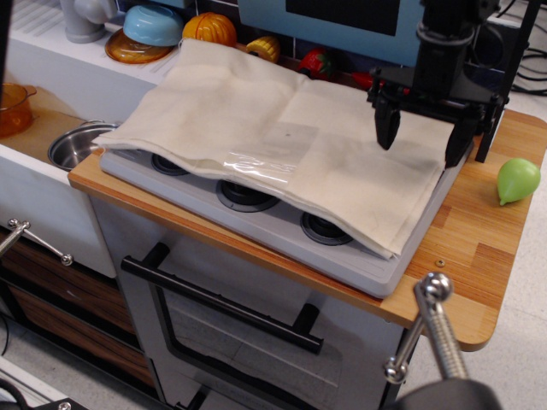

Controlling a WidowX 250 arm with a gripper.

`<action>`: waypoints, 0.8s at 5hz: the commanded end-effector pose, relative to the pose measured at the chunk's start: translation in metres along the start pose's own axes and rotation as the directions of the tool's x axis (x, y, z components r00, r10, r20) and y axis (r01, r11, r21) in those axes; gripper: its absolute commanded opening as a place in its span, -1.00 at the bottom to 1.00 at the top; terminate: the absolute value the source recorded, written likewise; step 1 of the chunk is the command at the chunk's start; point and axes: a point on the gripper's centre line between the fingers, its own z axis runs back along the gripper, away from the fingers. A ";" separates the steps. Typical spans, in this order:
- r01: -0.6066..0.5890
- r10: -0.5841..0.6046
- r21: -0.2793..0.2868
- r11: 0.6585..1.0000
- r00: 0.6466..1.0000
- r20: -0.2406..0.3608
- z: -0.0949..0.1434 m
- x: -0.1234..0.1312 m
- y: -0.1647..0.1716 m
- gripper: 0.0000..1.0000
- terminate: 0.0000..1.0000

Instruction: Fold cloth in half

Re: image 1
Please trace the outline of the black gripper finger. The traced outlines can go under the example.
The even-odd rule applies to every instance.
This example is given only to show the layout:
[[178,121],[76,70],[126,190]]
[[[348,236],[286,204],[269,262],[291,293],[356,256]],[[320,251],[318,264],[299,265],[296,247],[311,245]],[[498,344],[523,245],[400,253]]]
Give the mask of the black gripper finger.
[[377,142],[382,149],[388,150],[397,136],[401,120],[400,109],[396,103],[383,96],[377,97],[374,107]]
[[446,167],[455,167],[460,162],[477,134],[479,123],[478,116],[465,116],[456,121],[445,150]]

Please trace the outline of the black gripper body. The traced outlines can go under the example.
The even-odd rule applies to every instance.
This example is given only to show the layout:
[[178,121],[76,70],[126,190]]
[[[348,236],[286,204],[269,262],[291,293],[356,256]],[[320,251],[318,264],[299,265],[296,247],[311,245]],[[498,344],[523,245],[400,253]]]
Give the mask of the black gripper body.
[[420,47],[413,67],[377,67],[371,74],[383,79],[368,92],[373,104],[383,96],[402,111],[454,122],[465,116],[489,120],[503,98],[495,91],[473,82],[464,70],[468,49],[475,33],[444,36],[419,32]]

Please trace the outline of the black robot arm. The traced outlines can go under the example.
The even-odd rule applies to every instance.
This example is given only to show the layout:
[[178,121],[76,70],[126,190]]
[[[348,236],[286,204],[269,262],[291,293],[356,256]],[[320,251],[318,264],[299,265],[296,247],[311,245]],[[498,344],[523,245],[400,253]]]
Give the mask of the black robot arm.
[[477,30],[499,9],[497,1],[425,1],[416,34],[413,67],[377,67],[368,100],[375,110],[378,144],[389,149],[403,111],[453,124],[445,166],[456,166],[473,137],[490,132],[503,98],[474,83],[464,72]]

